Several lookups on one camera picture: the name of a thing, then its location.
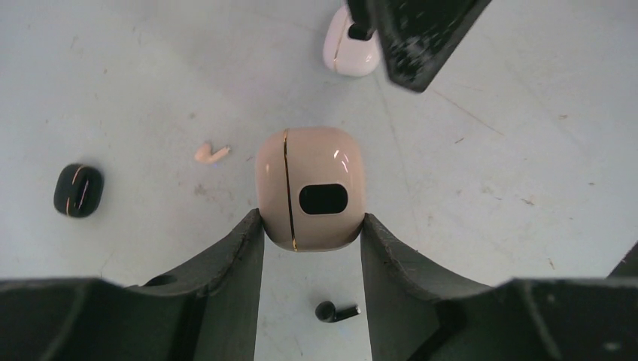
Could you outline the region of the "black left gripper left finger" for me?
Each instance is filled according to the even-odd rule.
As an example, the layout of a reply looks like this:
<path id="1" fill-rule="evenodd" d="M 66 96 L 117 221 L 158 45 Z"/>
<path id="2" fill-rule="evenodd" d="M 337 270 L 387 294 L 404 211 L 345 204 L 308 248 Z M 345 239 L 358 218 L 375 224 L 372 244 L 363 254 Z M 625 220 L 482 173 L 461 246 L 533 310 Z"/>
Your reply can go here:
<path id="1" fill-rule="evenodd" d="M 252 360 L 264 231 L 258 210 L 141 286 L 101 278 L 1 282 L 3 360 Z"/>

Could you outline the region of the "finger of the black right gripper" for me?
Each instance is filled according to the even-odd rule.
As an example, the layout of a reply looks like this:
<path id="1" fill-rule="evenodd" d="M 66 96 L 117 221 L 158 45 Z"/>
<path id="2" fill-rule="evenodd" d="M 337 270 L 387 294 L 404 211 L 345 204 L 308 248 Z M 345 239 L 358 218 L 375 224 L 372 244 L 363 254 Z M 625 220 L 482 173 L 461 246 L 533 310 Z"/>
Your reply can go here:
<path id="1" fill-rule="evenodd" d="M 367 0 L 347 0 L 352 24 L 348 37 L 358 41 L 369 41 L 375 31 L 372 24 Z"/>
<path id="2" fill-rule="evenodd" d="M 373 2 L 389 81 L 422 93 L 455 51 L 490 0 Z"/>

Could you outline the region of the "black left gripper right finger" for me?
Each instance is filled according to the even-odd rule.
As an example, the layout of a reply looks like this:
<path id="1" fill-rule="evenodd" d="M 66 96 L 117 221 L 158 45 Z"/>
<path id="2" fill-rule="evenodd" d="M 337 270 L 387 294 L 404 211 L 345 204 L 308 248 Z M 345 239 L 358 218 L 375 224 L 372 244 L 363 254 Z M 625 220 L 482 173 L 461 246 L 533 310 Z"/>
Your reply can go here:
<path id="1" fill-rule="evenodd" d="M 367 214 L 360 236 L 374 360 L 635 360 L 636 278 L 523 278 L 490 287 Z"/>

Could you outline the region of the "white earbud charging case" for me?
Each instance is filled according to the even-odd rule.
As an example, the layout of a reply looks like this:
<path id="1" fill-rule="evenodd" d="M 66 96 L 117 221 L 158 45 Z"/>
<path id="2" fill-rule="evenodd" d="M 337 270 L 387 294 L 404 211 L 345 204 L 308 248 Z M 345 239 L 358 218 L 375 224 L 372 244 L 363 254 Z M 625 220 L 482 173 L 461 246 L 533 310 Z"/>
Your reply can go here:
<path id="1" fill-rule="evenodd" d="M 341 75 L 364 77 L 376 70 L 381 61 L 381 48 L 377 32 L 369 40 L 349 35 L 353 21 L 347 5 L 334 14 L 323 46 L 325 66 Z"/>

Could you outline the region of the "pink earbud charging case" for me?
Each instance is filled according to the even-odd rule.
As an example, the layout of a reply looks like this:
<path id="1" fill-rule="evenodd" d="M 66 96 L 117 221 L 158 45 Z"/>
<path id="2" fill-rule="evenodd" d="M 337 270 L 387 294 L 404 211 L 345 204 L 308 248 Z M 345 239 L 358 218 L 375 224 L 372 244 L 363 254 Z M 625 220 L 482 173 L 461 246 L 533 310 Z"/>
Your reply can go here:
<path id="1" fill-rule="evenodd" d="M 365 172 L 360 146 L 329 126 L 270 135 L 256 155 L 255 183 L 270 240 L 293 252 L 338 250 L 360 233 Z"/>

